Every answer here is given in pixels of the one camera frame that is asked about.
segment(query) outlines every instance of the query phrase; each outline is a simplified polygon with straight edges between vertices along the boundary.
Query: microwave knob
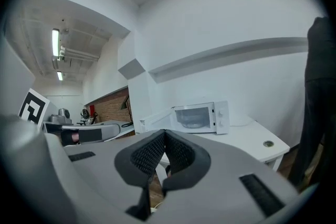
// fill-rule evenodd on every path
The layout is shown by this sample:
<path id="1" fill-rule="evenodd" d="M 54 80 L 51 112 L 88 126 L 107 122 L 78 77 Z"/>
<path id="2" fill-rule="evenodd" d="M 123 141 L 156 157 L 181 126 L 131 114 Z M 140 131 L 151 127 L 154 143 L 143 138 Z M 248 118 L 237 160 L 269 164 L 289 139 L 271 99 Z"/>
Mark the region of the microwave knob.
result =
<path id="1" fill-rule="evenodd" d="M 224 113 L 225 113 L 224 109 L 220 109 L 220 110 L 219 110 L 219 115 L 220 115 L 220 116 L 223 116 Z"/>

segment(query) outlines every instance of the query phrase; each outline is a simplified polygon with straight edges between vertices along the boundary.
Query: microwave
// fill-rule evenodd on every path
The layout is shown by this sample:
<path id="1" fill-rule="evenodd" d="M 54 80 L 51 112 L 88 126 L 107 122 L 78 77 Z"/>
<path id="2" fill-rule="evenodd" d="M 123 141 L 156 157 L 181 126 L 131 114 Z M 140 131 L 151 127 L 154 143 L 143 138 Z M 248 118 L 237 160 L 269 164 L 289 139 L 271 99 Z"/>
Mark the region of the microwave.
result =
<path id="1" fill-rule="evenodd" d="M 227 101 L 173 106 L 140 120 L 141 132 L 170 129 L 184 133 L 228 134 Z"/>

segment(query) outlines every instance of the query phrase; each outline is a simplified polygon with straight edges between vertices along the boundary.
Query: wooden floor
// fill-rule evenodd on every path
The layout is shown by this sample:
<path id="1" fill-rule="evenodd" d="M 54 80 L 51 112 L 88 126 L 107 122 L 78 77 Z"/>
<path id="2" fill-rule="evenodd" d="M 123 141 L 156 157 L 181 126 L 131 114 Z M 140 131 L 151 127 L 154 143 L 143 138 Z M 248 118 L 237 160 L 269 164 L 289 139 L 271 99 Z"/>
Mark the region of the wooden floor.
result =
<path id="1" fill-rule="evenodd" d="M 323 146 L 319 145 L 319 148 L 316 152 L 316 155 L 314 157 L 314 159 L 312 160 L 309 168 L 306 171 L 306 176 L 305 179 L 302 183 L 302 186 L 300 186 L 300 188 L 298 189 L 298 191 L 303 191 L 309 183 L 310 177 L 312 175 L 312 172 L 314 170 L 314 168 L 316 167 L 321 154 L 322 154 L 322 150 L 323 150 Z M 298 150 L 295 149 L 289 153 L 287 153 L 283 159 L 282 162 L 280 164 L 280 167 L 278 169 L 278 173 L 280 173 L 284 178 L 287 178 L 289 175 L 289 172 L 292 168 L 292 165 L 294 163 L 296 154 L 297 154 Z M 159 179 L 157 178 L 157 175 L 155 174 L 153 176 L 153 180 L 150 184 L 150 203 L 151 203 L 151 207 L 155 207 L 157 206 L 159 203 L 161 203 L 163 201 L 163 194 L 162 194 L 162 190 L 161 190 L 161 185 L 159 182 Z"/>

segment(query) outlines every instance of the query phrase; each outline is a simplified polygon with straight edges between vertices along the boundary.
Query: person in black clothing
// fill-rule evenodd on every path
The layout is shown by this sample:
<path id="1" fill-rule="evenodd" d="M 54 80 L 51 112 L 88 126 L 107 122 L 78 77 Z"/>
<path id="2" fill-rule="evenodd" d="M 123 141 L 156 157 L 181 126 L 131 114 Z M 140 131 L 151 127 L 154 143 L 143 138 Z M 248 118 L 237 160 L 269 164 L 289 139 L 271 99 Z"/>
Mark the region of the person in black clothing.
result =
<path id="1" fill-rule="evenodd" d="M 328 132 L 336 115 L 336 42 L 329 18 L 317 17 L 308 31 L 308 59 L 305 71 L 305 117 L 298 154 L 289 174 L 296 187 L 302 183 L 324 134 L 323 152 L 310 185 L 320 181 L 335 146 Z"/>

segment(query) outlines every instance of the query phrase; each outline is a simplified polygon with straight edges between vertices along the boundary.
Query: ceiling light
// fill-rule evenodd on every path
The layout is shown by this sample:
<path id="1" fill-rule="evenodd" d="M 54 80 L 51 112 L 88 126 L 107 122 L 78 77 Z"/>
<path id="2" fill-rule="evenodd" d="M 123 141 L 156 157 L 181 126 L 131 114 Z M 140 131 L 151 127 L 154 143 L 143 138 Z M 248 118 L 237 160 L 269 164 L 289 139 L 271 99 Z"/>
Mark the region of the ceiling light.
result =
<path id="1" fill-rule="evenodd" d="M 63 80 L 62 72 L 57 72 L 57 76 L 59 80 Z"/>
<path id="2" fill-rule="evenodd" d="M 59 36 L 59 30 L 53 29 L 51 32 L 51 39 L 53 43 L 53 53 L 52 55 L 58 57 L 58 36 Z"/>

